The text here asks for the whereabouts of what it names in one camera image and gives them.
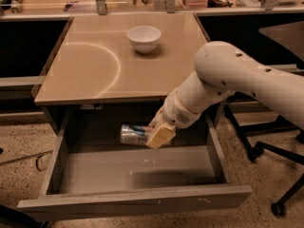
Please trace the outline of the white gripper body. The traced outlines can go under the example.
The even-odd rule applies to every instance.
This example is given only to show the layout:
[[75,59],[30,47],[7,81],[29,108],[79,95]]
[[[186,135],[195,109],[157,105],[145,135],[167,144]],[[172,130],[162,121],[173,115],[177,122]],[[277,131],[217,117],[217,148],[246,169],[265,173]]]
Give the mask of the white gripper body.
[[178,129],[191,126],[200,118],[200,113],[192,113],[183,104],[175,88],[164,100],[163,106],[158,110],[150,126],[157,124],[167,124]]

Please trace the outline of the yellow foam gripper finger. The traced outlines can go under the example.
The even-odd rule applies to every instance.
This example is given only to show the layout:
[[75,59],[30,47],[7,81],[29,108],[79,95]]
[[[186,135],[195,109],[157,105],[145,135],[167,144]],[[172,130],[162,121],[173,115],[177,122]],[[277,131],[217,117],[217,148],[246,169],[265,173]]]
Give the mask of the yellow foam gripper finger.
[[170,123],[151,123],[149,127],[152,127],[153,131],[149,135],[145,145],[150,148],[160,148],[170,143],[176,136],[176,127]]

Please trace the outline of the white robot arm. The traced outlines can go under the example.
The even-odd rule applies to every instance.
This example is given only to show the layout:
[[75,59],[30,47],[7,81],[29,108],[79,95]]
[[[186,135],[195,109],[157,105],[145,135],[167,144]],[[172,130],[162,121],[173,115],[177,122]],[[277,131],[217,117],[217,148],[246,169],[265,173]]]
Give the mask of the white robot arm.
[[195,71],[166,97],[149,124],[146,145],[157,149],[170,143],[178,128],[197,121],[209,106],[235,92],[250,96],[304,129],[304,77],[265,66],[237,47],[207,43],[195,56]]

